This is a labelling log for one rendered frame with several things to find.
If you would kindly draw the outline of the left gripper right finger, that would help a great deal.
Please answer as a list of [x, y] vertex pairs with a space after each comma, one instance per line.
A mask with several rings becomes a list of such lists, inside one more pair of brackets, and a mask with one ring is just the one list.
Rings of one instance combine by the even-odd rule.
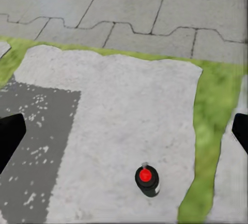
[[237, 113], [233, 122], [232, 132], [248, 153], [248, 115]]

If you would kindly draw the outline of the pesticide atomizer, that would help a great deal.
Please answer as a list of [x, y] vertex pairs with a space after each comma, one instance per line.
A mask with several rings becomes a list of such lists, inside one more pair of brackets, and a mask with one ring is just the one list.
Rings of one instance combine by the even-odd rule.
[[149, 198], [156, 197], [160, 191], [160, 179], [156, 169], [141, 162], [141, 167], [136, 170], [135, 182], [138, 183], [141, 193]]

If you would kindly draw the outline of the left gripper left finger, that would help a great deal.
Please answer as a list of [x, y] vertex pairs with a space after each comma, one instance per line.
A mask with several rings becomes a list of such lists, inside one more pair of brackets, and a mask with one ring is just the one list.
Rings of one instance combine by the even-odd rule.
[[0, 174], [26, 133], [22, 114], [0, 118]]

